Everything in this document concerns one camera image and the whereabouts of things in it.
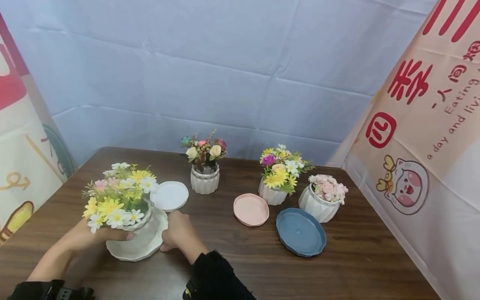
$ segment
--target blue saucer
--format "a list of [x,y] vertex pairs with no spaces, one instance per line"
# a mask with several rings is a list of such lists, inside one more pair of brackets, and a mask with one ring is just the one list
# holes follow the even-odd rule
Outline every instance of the blue saucer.
[[299,208],[287,208],[276,217],[276,233],[280,242],[298,256],[320,254],[327,238],[315,218]]

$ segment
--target person's hand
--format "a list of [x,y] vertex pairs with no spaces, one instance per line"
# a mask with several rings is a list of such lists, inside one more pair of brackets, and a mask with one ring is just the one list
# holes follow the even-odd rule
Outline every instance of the person's hand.
[[165,252],[179,248],[188,261],[193,264],[201,253],[208,249],[200,241],[195,229],[190,223],[190,217],[179,211],[168,215],[168,228],[162,232],[163,244],[160,251]]
[[94,234],[90,231],[87,220],[83,218],[58,241],[58,244],[65,250],[79,254],[91,246],[107,240],[123,241],[131,240],[134,237],[133,232],[112,228],[100,228]]

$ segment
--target banner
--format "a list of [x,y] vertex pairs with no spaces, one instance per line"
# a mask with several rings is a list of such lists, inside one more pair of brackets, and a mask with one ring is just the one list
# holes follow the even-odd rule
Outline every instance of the banner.
[[444,300],[480,295],[480,0],[440,0],[329,165]]
[[75,171],[0,15],[0,245]]

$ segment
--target white saucer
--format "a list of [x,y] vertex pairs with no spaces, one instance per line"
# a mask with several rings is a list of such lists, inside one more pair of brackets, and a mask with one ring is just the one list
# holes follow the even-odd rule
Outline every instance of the white saucer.
[[[168,228],[168,218],[164,211],[156,207],[153,207],[151,218],[155,218],[155,220],[148,221],[143,228],[139,229],[137,233],[143,230],[142,235],[135,237],[133,240],[108,240],[107,249],[110,251],[110,254],[121,261],[137,262],[155,253],[163,243],[162,232]],[[144,239],[142,237],[146,238],[147,236],[153,236],[153,238],[147,242],[146,246],[136,246],[139,242],[143,242]]]
[[169,213],[187,203],[188,189],[178,181],[165,181],[159,184],[155,193],[150,193],[150,201],[155,207]]

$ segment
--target pink saucer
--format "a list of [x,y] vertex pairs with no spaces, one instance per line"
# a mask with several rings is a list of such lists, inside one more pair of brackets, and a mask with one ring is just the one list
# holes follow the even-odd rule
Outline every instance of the pink saucer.
[[270,215],[268,204],[264,199],[254,194],[243,194],[233,202],[233,213],[246,226],[260,226]]

